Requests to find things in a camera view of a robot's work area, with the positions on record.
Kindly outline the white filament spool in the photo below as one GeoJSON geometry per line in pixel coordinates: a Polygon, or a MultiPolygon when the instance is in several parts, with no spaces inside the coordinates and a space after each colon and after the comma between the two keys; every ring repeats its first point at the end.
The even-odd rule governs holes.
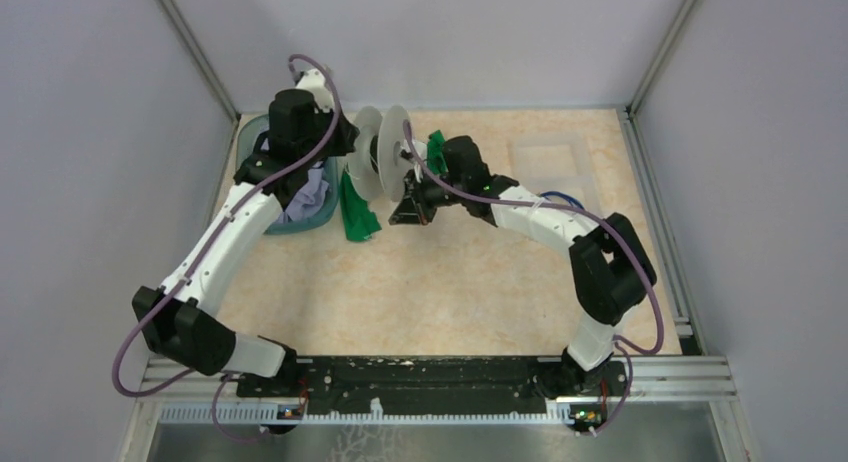
{"type": "Polygon", "coordinates": [[[345,162],[355,192],[366,202],[382,195],[392,202],[402,199],[404,177],[412,169],[411,157],[402,155],[406,149],[403,123],[409,119],[408,111],[399,105],[385,113],[366,106],[356,114],[354,126],[359,134],[345,162]]]}

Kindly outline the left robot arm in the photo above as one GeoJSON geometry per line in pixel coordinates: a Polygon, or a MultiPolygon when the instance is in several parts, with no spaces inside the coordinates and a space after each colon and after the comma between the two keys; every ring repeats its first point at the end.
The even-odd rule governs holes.
{"type": "Polygon", "coordinates": [[[286,89],[268,109],[269,128],[234,175],[224,205],[183,262],[154,288],[132,299],[148,349],[189,371],[211,376],[259,376],[277,396],[300,381],[296,353],[288,346],[238,333],[216,315],[223,297],[261,235],[329,157],[353,150],[357,129],[343,115],[330,86],[286,89]]]}

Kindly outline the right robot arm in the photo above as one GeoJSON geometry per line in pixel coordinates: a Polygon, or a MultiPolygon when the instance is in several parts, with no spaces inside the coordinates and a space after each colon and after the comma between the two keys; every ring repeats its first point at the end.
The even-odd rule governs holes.
{"type": "Polygon", "coordinates": [[[532,376],[546,398],[588,394],[601,384],[602,368],[619,325],[644,299],[658,304],[656,272],[631,221],[613,213],[600,218],[579,207],[551,202],[505,175],[493,174],[469,136],[448,140],[441,156],[445,171],[434,173],[411,139],[379,150],[380,166],[394,155],[407,168],[393,225],[425,226],[441,207],[460,205],[498,229],[521,234],[568,259],[577,301],[583,310],[578,329],[559,365],[532,376]]]}

